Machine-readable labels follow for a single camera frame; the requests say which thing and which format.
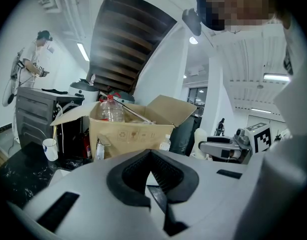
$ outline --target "black cap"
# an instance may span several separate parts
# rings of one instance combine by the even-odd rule
[[[213,12],[210,1],[197,0],[197,14],[207,28],[214,31],[222,31],[225,29],[225,21],[219,19],[218,14]]]
[[[48,30],[43,30],[43,31],[38,32],[37,40],[42,39],[42,38],[45,38],[48,41],[53,40],[53,38],[50,36],[50,33],[49,33]]]

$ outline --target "cardboard box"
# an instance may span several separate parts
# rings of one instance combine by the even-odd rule
[[[181,125],[197,107],[188,102],[160,95],[148,106],[126,104],[133,111],[141,114],[156,124],[131,123],[140,118],[124,109],[125,122],[108,122],[99,120],[100,102],[88,103],[73,108],[51,123],[56,126],[89,116],[89,138],[92,158],[95,158],[98,135],[104,135],[110,142],[105,147],[105,158],[116,157],[128,152],[142,149],[159,149],[166,134]]]

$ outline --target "black table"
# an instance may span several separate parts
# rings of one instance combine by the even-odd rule
[[[56,170],[72,171],[91,162],[91,159],[82,157],[59,157],[51,162],[46,158],[43,147],[32,142],[0,167],[0,183],[7,200],[22,209],[48,186]]]

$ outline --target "ceiling light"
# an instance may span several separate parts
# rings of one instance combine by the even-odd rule
[[[285,81],[289,82],[290,78],[289,76],[286,76],[285,74],[264,74],[263,75],[264,80],[276,80],[276,81]]]
[[[89,61],[89,58],[88,58],[88,56],[87,56],[87,53],[86,53],[86,51],[85,51],[85,48],[84,48],[83,44],[78,42],[78,43],[77,43],[77,46],[78,46],[78,48],[79,48],[79,50],[80,50],[80,52],[81,52],[83,58],[88,62],[88,61]]]
[[[193,36],[189,38],[189,42],[193,45],[198,44],[198,41]]]
[[[258,112],[264,112],[264,113],[269,113],[269,114],[271,114],[271,112],[270,112],[270,111],[267,111],[267,110],[262,110],[262,109],[256,109],[256,108],[252,108],[251,110],[253,110],[253,111],[258,111]]]

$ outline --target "window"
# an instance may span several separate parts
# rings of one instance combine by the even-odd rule
[[[187,102],[196,106],[204,106],[206,103],[207,88],[192,88],[189,90]]]

